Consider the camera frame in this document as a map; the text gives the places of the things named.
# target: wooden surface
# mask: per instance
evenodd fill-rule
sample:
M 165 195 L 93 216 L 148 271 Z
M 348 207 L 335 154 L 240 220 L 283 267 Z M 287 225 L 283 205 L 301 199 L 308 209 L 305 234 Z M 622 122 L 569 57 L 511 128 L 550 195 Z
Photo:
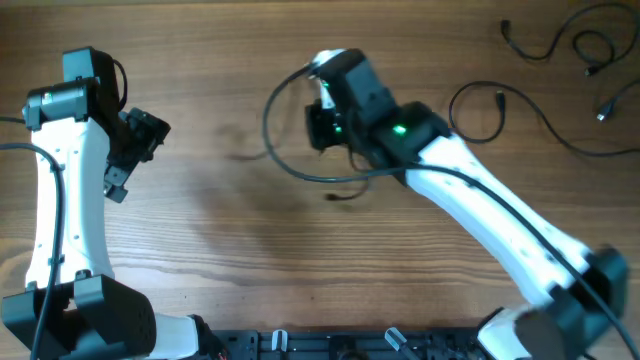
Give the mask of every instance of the wooden surface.
M 117 279 L 147 295 L 156 311 L 200 314 L 215 329 L 475 325 L 523 299 L 433 203 L 393 179 L 375 180 L 358 200 L 326 202 L 327 192 L 358 185 L 306 183 L 268 159 L 231 157 L 262 151 L 259 115 L 273 87 L 315 52 L 339 47 L 363 49 L 399 102 L 421 100 L 446 116 L 460 85 L 504 81 L 529 94 L 572 140 L 638 145 L 637 92 L 610 123 L 597 123 L 592 109 L 638 75 L 637 49 L 587 79 L 569 37 L 551 61 L 530 64 L 499 34 L 499 21 L 510 18 L 518 41 L 541 52 L 571 9 L 557 0 L 9 7 L 0 9 L 0 114 L 18 116 L 30 89 L 61 82 L 64 50 L 92 45 L 124 64 L 128 107 L 173 128 L 156 159 L 135 170 L 125 202 L 105 208 Z M 623 43 L 631 27 L 618 18 L 602 13 L 589 24 Z M 492 132 L 493 97 L 480 90 L 460 99 L 458 121 L 469 135 Z M 303 106 L 311 100 L 301 81 L 274 109 L 274 128 L 290 124 L 282 156 L 310 173 L 349 173 L 342 151 L 318 157 L 310 149 Z M 521 100 L 507 94 L 507 108 L 503 135 L 472 150 L 543 217 L 592 248 L 612 244 L 627 257 L 624 320 L 639 342 L 640 158 L 575 156 Z M 28 139 L 20 126 L 0 124 L 0 142 Z M 29 153 L 0 153 L 0 167 L 0 295 L 7 296 L 24 286 L 37 179 Z M 593 353 L 628 356 L 613 331 Z M 27 356 L 4 327 L 0 354 Z

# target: robotic arm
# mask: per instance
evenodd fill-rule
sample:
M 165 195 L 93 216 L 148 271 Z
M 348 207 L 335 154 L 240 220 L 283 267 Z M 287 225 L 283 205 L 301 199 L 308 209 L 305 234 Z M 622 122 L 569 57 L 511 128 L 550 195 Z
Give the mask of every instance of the robotic arm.
M 237 347 L 225 340 L 235 335 L 211 331 L 198 316 L 155 314 L 144 295 L 114 280 L 104 238 L 104 198 L 124 199 L 129 175 L 140 161 L 153 158 L 170 128 L 139 109 L 118 113 L 122 109 L 109 55 L 86 48 L 65 53 L 63 59 L 65 83 L 33 90 L 24 109 L 32 142 L 51 154 L 62 169 L 65 206 L 60 271 L 55 287 L 47 287 L 56 189 L 51 167 L 36 156 L 36 244 L 25 293 L 3 299 L 5 326 L 33 349 L 36 325 L 45 321 L 36 354 L 41 359 L 258 360 L 264 356 L 261 360 L 268 360 L 275 354 L 283 359 L 287 349 L 296 346 L 292 345 L 296 339 L 287 343 L 282 330 L 261 337 L 273 343 L 274 351 L 263 355 L 253 333 L 246 347 Z M 359 50 L 323 51 L 307 70 L 301 74 L 311 75 L 320 87 L 320 99 L 306 111 L 312 146 L 322 151 L 346 145 L 365 156 L 375 169 L 400 168 L 395 176 L 401 183 L 451 214 L 517 284 L 528 304 L 501 310 L 485 321 L 477 332 L 485 354 L 498 360 L 577 359 L 609 328 L 602 309 L 557 254 L 581 274 L 583 283 L 595 288 L 616 317 L 622 316 L 627 284 L 622 257 L 613 249 L 593 253 L 542 219 L 493 177 L 428 107 L 418 102 L 398 106 Z M 465 174 L 469 181 L 428 166 Z M 481 191 L 480 184 L 544 234 L 555 250 L 543 246 L 512 212 Z M 54 301 L 46 319 L 40 319 L 47 291 L 53 293 Z M 77 309 L 65 311 L 70 299 Z M 324 359 L 317 351 L 327 347 L 332 351 L 333 341 L 339 338 L 332 335 L 326 335 L 331 340 L 322 337 L 326 346 L 312 346 L 313 359 Z M 304 336 L 303 343 L 309 344 Z M 403 356 L 420 358 L 407 348 L 407 339 L 397 330 L 390 329 L 385 337 Z M 339 349 L 374 344 L 373 340 L 368 345 L 340 341 Z M 381 351 L 375 346 L 374 350 L 372 360 Z

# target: wood grain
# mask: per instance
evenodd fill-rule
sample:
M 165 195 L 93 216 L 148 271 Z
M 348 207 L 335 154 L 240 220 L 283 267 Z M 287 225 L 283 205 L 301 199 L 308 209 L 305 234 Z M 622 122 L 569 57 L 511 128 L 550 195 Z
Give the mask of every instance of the wood grain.
M 124 64 L 128 107 L 173 129 L 156 159 L 136 169 L 125 202 L 106 204 L 107 243 L 118 280 L 157 311 L 197 313 L 216 329 L 473 325 L 523 300 L 495 260 L 434 204 L 393 179 L 375 180 L 358 200 L 326 202 L 325 193 L 358 185 L 305 183 L 269 160 L 230 157 L 262 151 L 258 117 L 272 88 L 315 52 L 339 47 L 363 49 L 400 102 L 421 100 L 442 116 L 460 85 L 504 81 L 572 140 L 638 145 L 637 91 L 609 123 L 593 114 L 599 99 L 638 75 L 637 50 L 587 79 L 570 38 L 551 61 L 531 64 L 499 34 L 499 21 L 510 18 L 518 41 L 541 52 L 572 9 L 552 0 L 8 7 L 0 9 L 0 114 L 18 116 L 30 89 L 62 81 L 65 50 L 92 45 Z M 586 23 L 620 44 L 630 38 L 630 24 L 616 13 L 576 27 Z M 274 129 L 290 125 L 282 156 L 310 173 L 349 173 L 341 151 L 319 157 L 310 149 L 302 116 L 311 100 L 300 82 L 274 109 Z M 627 257 L 625 323 L 639 342 L 640 159 L 575 156 L 523 101 L 507 94 L 507 108 L 503 135 L 471 148 L 559 228 Z M 492 90 L 469 92 L 456 114 L 469 135 L 489 134 L 498 120 Z M 0 142 L 28 139 L 24 129 L 0 124 Z M 0 295 L 7 296 L 24 286 L 37 179 L 29 153 L 0 153 L 0 166 Z M 27 356 L 4 327 L 0 354 Z M 594 355 L 627 358 L 613 332 Z

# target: tabletop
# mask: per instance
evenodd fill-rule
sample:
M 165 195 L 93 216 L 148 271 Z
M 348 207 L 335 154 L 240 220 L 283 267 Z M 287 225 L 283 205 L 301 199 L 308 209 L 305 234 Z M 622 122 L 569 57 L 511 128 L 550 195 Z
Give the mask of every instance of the tabletop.
M 559 133 L 603 150 L 637 146 L 640 104 L 631 91 L 606 123 L 594 107 L 638 76 L 638 51 L 585 77 L 571 48 L 579 29 L 607 31 L 620 48 L 633 26 L 615 11 L 572 26 L 553 57 L 519 58 L 500 35 L 546 50 L 577 1 L 213 1 L 108 6 L 0 7 L 0 114 L 19 116 L 29 90 L 62 82 L 62 52 L 87 45 L 125 67 L 127 109 L 172 130 L 155 159 L 136 168 L 122 204 L 106 201 L 109 256 L 121 283 L 154 310 L 198 314 L 214 329 L 426 329 L 475 326 L 524 300 L 501 266 L 429 200 L 393 178 L 364 196 L 328 202 L 359 184 L 295 179 L 263 151 L 260 116 L 272 89 L 323 49 L 360 48 L 399 103 L 422 101 L 443 118 L 463 84 L 501 81 L 524 91 Z M 586 41 L 598 53 L 602 44 Z M 456 116 L 471 136 L 498 124 L 495 89 L 471 89 Z M 346 152 L 312 150 L 306 80 L 272 112 L 278 151 L 296 169 L 351 173 Z M 506 94 L 503 133 L 469 144 L 482 163 L 545 219 L 598 249 L 617 248 L 631 275 L 624 322 L 640 342 L 640 157 L 586 158 L 550 135 L 521 99 Z M 0 124 L 0 143 L 29 141 Z M 27 152 L 0 153 L 0 295 L 24 290 L 34 246 L 36 171 Z M 0 327 L 0 358 L 28 351 Z M 614 331 L 594 349 L 627 358 Z

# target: green indicator light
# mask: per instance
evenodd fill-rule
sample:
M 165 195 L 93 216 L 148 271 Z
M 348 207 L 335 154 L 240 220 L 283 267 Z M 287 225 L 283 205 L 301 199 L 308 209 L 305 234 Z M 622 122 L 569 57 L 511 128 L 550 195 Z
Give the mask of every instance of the green indicator light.
M 402 125 L 396 125 L 393 127 L 393 132 L 397 135 L 404 135 L 407 132 L 407 128 Z

